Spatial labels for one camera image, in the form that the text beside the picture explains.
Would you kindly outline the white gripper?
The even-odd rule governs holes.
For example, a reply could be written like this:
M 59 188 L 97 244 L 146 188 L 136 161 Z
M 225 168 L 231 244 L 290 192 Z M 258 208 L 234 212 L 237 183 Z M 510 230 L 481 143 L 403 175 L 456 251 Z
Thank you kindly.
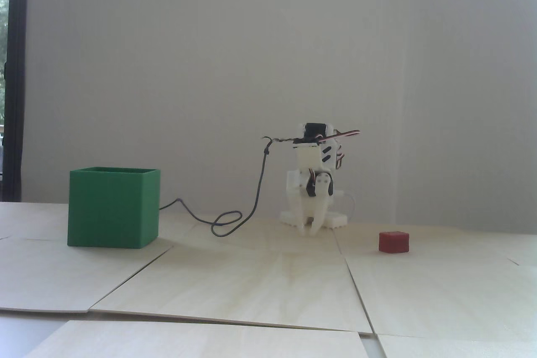
M 287 172 L 287 203 L 294 208 L 294 224 L 301 235 L 313 236 L 325 222 L 331 200 L 331 175 L 320 173 L 315 180 L 315 197 L 310 197 L 307 185 L 314 177 L 313 169 Z

